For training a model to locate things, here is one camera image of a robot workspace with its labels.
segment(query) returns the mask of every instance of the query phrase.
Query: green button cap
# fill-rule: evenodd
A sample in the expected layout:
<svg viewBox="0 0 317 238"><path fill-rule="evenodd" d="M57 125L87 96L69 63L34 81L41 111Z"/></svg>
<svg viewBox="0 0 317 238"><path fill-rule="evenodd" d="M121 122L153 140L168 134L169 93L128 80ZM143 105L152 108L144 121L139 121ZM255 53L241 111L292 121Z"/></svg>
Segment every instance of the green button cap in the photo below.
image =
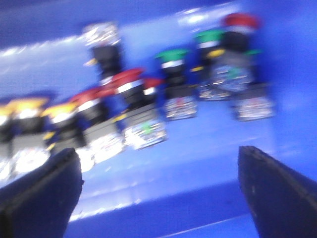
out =
<svg viewBox="0 0 317 238"><path fill-rule="evenodd" d="M198 40L199 43L205 43L209 41L220 41L223 35L222 30L208 30L202 31L195 35L195 38Z"/></svg>
<svg viewBox="0 0 317 238"><path fill-rule="evenodd" d="M170 51L163 51L158 53L155 58L160 58L163 63L182 60L185 58L185 55L188 53L188 50L185 49L175 49Z"/></svg>

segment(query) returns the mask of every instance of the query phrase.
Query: blue surface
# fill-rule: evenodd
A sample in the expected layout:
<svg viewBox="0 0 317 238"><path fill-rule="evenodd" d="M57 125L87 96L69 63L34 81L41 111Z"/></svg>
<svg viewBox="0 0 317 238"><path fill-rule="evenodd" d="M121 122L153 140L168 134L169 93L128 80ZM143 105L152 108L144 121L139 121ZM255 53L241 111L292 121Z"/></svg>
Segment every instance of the blue surface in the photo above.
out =
<svg viewBox="0 0 317 238"><path fill-rule="evenodd" d="M237 182L240 145L258 146L317 179L316 2L11 0L0 6L0 103L26 95L58 103L96 85L98 69L83 66L91 53L78 36L88 23L117 21L124 68L144 66L145 75L162 76L156 53L186 47L188 67L196 65L193 35L219 27L223 16L245 10L263 22L252 45L264 52L261 79L272 83L277 116L241 123L227 102L199 102L197 118L167 124L166 142L128 149L83 175L66 238L154 238L245 214ZM234 228L243 221L214 227ZM216 237L232 237L216 231ZM244 237L253 234L246 231Z"/></svg>
<svg viewBox="0 0 317 238"><path fill-rule="evenodd" d="M250 214L184 231L164 238L258 238Z"/></svg>

